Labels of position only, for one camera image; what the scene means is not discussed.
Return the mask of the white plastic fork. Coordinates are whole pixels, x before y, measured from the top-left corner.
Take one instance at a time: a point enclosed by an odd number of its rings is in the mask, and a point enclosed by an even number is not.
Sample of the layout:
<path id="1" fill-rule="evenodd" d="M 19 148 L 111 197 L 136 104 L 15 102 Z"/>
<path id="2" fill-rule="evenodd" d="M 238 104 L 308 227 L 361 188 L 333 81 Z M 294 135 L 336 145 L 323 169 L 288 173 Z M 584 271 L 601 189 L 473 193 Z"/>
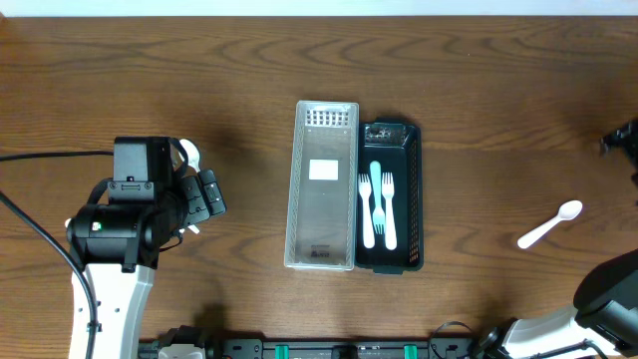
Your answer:
<path id="1" fill-rule="evenodd" d="M 372 186 L 369 177 L 365 174 L 358 175 L 358 191 L 362 200 L 363 209 L 363 244 L 366 248 L 371 249 L 375 246 L 375 233 L 370 213 L 370 195 Z"/>
<path id="2" fill-rule="evenodd" d="M 382 196 L 385 200 L 385 245 L 388 250 L 395 250 L 398 246 L 396 225 L 394 218 L 393 199 L 395 194 L 392 173 L 382 173 Z"/>

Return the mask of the clear perforated plastic basket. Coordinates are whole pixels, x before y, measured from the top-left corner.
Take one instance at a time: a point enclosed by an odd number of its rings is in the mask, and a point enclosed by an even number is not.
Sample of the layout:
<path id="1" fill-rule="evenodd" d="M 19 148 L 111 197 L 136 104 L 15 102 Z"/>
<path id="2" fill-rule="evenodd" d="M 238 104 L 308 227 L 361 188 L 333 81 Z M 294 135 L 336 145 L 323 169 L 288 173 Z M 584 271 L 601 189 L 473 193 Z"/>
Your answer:
<path id="1" fill-rule="evenodd" d="M 354 268 L 359 105 L 296 105 L 284 265 Z"/>

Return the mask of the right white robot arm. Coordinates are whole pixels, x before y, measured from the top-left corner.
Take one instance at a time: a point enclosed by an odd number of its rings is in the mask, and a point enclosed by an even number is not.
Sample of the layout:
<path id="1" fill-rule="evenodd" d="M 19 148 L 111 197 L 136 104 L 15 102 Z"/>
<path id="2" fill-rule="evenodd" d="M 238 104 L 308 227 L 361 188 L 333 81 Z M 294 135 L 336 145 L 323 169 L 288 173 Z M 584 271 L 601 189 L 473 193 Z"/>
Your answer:
<path id="1" fill-rule="evenodd" d="M 609 259 L 579 284 L 573 302 L 535 319 L 495 327 L 473 358 L 637 356 L 637 251 Z"/>

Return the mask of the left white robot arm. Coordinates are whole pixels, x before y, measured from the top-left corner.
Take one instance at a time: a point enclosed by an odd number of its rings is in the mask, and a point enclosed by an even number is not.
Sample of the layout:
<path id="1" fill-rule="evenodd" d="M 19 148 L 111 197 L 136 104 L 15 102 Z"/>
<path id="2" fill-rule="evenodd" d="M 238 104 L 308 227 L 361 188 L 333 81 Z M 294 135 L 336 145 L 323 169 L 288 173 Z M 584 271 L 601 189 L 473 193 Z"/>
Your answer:
<path id="1" fill-rule="evenodd" d="M 185 229 L 225 211 L 210 169 L 170 181 L 99 182 L 66 226 L 79 267 L 70 357 L 84 357 L 88 347 L 95 358 L 137 357 L 160 253 Z"/>

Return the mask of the pale blue plastic fork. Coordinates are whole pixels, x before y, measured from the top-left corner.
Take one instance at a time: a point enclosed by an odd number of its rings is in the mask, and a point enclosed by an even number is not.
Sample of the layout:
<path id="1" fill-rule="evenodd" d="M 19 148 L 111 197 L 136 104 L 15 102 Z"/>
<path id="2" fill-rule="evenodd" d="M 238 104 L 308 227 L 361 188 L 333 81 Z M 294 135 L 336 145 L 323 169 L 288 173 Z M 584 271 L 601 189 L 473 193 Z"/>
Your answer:
<path id="1" fill-rule="evenodd" d="M 377 161 L 370 162 L 369 170 L 374 197 L 374 209 L 372 213 L 374 231 L 376 234 L 384 234 L 385 213 L 382 206 L 382 171 L 380 163 Z"/>

